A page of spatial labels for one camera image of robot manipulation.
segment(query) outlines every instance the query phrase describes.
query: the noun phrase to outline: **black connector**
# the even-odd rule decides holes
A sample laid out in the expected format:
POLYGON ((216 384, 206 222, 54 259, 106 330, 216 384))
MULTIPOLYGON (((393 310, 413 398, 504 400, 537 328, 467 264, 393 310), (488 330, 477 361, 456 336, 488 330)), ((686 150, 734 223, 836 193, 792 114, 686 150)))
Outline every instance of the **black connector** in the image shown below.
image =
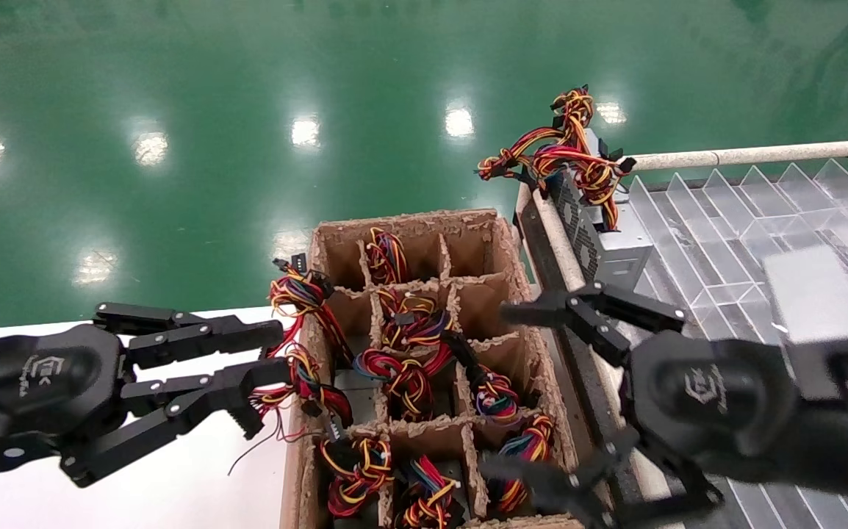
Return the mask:
POLYGON ((617 168, 620 172, 626 174, 633 170, 633 165, 636 165, 636 160, 633 160, 633 158, 626 158, 626 160, 623 160, 619 165, 617 165, 617 168))
POLYGON ((464 366, 464 371, 467 373, 467 380, 470 381, 470 388, 473 392, 477 392, 477 388, 486 383, 486 371, 481 367, 480 361, 477 359, 477 354, 469 344, 467 338, 456 331, 444 331, 440 334, 442 342, 447 344, 453 357, 464 366))
POLYGON ((280 258, 273 259, 273 261, 270 262, 272 262, 274 267, 277 267, 277 269, 279 269, 281 272, 286 272, 287 268, 290 266, 289 261, 280 258))
POLYGON ((398 314, 395 314, 394 322, 395 325, 399 325, 400 327, 411 325, 414 323, 414 314, 411 312, 398 312, 398 314))
POLYGON ((300 272, 300 274, 306 274, 306 254, 305 253, 297 253, 296 255, 291 255, 290 261, 293 262, 293 268, 297 272, 300 272))
POLYGON ((310 417, 319 417, 323 415, 323 409, 320 408, 320 405, 312 400, 304 400, 303 404, 300 404, 300 409, 302 409, 303 413, 309 415, 310 417))
POLYGON ((323 299, 332 298, 333 292, 336 292, 336 287, 333 286, 333 281, 329 281, 329 277, 327 277, 326 274, 323 274, 323 272, 310 270, 310 282, 323 291, 323 299))

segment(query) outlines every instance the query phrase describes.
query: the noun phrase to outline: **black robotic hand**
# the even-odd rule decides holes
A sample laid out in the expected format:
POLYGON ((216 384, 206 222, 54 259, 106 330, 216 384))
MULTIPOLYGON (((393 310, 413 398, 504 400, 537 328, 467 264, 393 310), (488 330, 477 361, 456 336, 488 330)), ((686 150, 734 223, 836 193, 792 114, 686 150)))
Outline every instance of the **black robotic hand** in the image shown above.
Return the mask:
POLYGON ((133 305, 98 305, 94 325, 50 336, 0 338, 0 472, 60 456, 61 469, 88 486, 188 433, 225 409, 246 438, 262 421, 253 389, 289 382, 284 359, 262 359, 210 375, 137 382, 146 369, 215 352, 274 348, 280 322, 133 305), (136 335, 124 346, 115 334, 136 335), (139 419, 124 425, 128 414, 139 419))
MULTIPOLYGON (((833 257, 820 259, 810 260, 809 267, 833 257)), ((799 275, 798 270, 794 262, 786 275, 799 275)), ((844 287, 847 278, 830 272, 826 284, 835 278, 844 287)), ((626 426, 572 472, 499 456, 482 462, 481 472, 522 479, 539 508, 567 511, 585 527, 603 529, 655 527, 711 512, 723 496, 706 472, 848 495, 848 292, 837 288, 835 295, 820 298, 833 307, 815 306, 813 298, 781 295, 791 281, 781 277, 774 285, 774 304, 783 321, 793 324, 787 334, 797 339, 784 346, 687 338, 680 334, 682 309, 601 282, 504 306, 508 321, 565 327, 622 368, 619 399, 626 426), (798 331, 800 322, 810 324, 812 311, 837 311, 828 319, 845 321, 838 332, 825 322, 798 331), (605 316, 655 334, 632 348, 605 316), (594 487, 633 450, 678 478, 685 491, 641 503, 603 503, 594 487)))

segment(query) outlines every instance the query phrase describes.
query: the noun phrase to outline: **metal frame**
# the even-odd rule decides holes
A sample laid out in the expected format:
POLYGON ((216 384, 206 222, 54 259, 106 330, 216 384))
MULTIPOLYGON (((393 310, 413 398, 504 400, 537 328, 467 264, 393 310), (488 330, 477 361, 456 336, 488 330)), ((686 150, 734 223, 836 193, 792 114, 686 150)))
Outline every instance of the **metal frame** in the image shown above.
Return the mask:
MULTIPOLYGON (((629 156, 636 160, 636 172, 670 170, 670 168, 719 167, 768 162, 848 157, 848 141, 811 143, 773 147, 728 148, 727 150, 684 151, 683 153, 640 154, 629 156)), ((536 281, 545 289, 575 290, 584 286, 584 276, 558 211, 538 190, 529 191, 527 184, 519 187, 514 223, 522 235, 522 244, 531 263, 536 281)), ((574 395, 585 414, 589 438, 596 444, 612 435, 620 426, 619 373, 593 354, 583 354, 587 348, 575 336, 556 332, 558 350, 553 351, 556 364, 567 368, 575 387, 574 395)), ((638 496, 669 495, 669 482, 662 471, 639 454, 631 460, 629 469, 622 469, 608 482, 611 496, 630 501, 638 496)))

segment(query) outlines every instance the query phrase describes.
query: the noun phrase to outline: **metal rod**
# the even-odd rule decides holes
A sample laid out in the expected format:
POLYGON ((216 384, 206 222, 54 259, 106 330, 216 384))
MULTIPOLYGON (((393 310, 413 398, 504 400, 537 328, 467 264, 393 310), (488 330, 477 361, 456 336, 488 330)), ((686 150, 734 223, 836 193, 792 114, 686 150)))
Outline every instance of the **metal rod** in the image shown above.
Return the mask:
POLYGON ((686 153, 634 154, 625 156, 623 159, 633 158, 633 160, 636 160, 633 170, 642 171, 793 162, 847 156, 848 141, 830 141, 827 143, 803 143, 773 147, 723 148, 716 151, 687 151, 686 153))
MULTIPOLYGON (((558 216, 558 211, 552 201, 546 201, 539 194, 538 190, 532 193, 532 200, 535 201, 535 207, 539 210, 539 217, 542 225, 545 228, 545 233, 548 235, 548 242, 551 244, 552 251, 555 252, 555 261, 558 262, 558 268, 561 271, 561 277, 564 278, 564 284, 569 291, 576 290, 584 286, 584 274, 581 273, 581 267, 578 264, 578 259, 575 258, 574 251, 571 249, 571 242, 568 239, 568 234, 564 231, 564 225, 561 224, 561 218, 558 216)), ((583 354, 581 351, 575 351, 575 354, 583 354)), ((619 383, 621 383, 622 373, 608 362, 603 361, 593 351, 589 351, 594 359, 594 365, 597 368, 597 374, 606 388, 610 411, 613 416, 619 421, 622 415, 619 412, 619 383)), ((664 498, 669 496, 669 484, 666 482, 665 475, 653 463, 649 462, 645 456, 636 452, 630 456, 630 465, 633 467, 633 474, 636 475, 636 481, 639 482, 639 488, 643 491, 643 496, 646 498, 664 498)), ((682 525, 672 525, 672 527, 682 527, 682 525)))

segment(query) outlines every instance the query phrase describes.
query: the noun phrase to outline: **tangled cables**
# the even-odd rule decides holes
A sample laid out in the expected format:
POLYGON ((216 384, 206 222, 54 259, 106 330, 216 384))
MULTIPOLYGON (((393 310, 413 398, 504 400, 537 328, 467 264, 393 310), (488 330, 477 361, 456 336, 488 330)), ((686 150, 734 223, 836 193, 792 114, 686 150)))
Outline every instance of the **tangled cables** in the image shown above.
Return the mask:
POLYGON ((320 327, 323 327, 323 334, 326 335, 326 339, 329 339, 329 342, 333 344, 334 350, 339 351, 344 361, 351 364, 353 353, 349 349, 339 322, 336 321, 336 316, 333 315, 332 309, 326 303, 334 291, 329 278, 316 270, 310 270, 306 275, 302 275, 289 262, 279 259, 273 262, 286 275, 279 280, 270 282, 270 305, 280 315, 296 318, 296 321, 285 332, 282 344, 274 348, 273 351, 265 351, 266 357, 273 357, 284 345, 289 344, 296 332, 300 331, 300 327, 303 327, 303 318, 307 314, 315 314, 317 321, 320 322, 320 327), (293 305, 296 312, 288 314, 284 311, 281 306, 287 304, 293 305))
POLYGON ((508 376, 499 375, 483 364, 464 335, 447 331, 441 335, 441 349, 464 366, 477 412, 491 421, 509 425, 519 418, 519 395, 508 376))
POLYGON ((440 334, 450 329, 450 312, 437 306, 434 299, 393 290, 378 292, 384 312, 381 341, 388 348, 407 351, 415 345, 437 345, 440 334))
MULTIPOLYGON (((518 436, 509 439, 502 446, 499 455, 516 456, 525 461, 547 461, 551 452, 553 428, 551 419, 545 415, 536 415, 518 436)), ((525 485, 519 480, 494 479, 488 482, 488 486, 490 499, 500 512, 514 511, 528 496, 525 485)))
POLYGON ((366 349, 356 357, 353 368, 360 375, 383 382, 394 416, 418 422, 433 418, 431 379, 449 365, 451 359, 450 349, 444 346, 424 364, 416 359, 396 359, 378 349, 366 349))
POLYGON ((427 456, 411 461, 408 468, 411 505, 401 513, 398 521, 405 528, 444 529, 451 516, 453 498, 450 493, 460 486, 460 482, 441 475, 427 456))
POLYGON ((326 505, 336 518, 351 518, 392 481, 391 450, 381 439, 356 439, 351 448, 343 442, 320 443, 320 455, 334 473, 326 505))
POLYGON ((512 391, 512 382, 485 365, 480 368, 482 376, 470 382, 477 412, 498 424, 512 424, 519 418, 519 395, 512 391))
POLYGON ((622 150, 611 154, 591 150, 585 129, 593 118, 594 104, 586 86, 558 95, 551 109, 555 111, 551 127, 539 127, 523 134, 511 148, 504 148, 498 156, 482 161, 477 167, 477 174, 482 180, 498 176, 518 179, 521 175, 513 169, 521 165, 539 187, 546 190, 548 178, 562 168, 568 168, 586 200, 601 206, 606 230, 616 230, 618 212, 613 192, 619 179, 629 173, 635 162, 627 158, 619 164, 622 150), (545 140, 554 142, 528 154, 529 147, 545 140))
POLYGON ((402 284, 408 281, 408 262, 404 259, 404 245, 397 235, 371 229, 371 242, 366 245, 368 271, 375 284, 402 284))
POLYGON ((303 345, 292 342, 287 346, 285 358, 287 365, 290 366, 290 384, 277 388, 257 388, 248 398, 251 406, 257 410, 262 419, 269 412, 275 411, 277 421, 280 422, 279 409, 281 403, 290 395, 297 395, 306 401, 304 402, 305 406, 315 408, 316 405, 319 405, 321 409, 337 415, 344 426, 348 427, 353 424, 353 409, 349 404, 349 399, 340 389, 320 382, 316 361, 303 345))

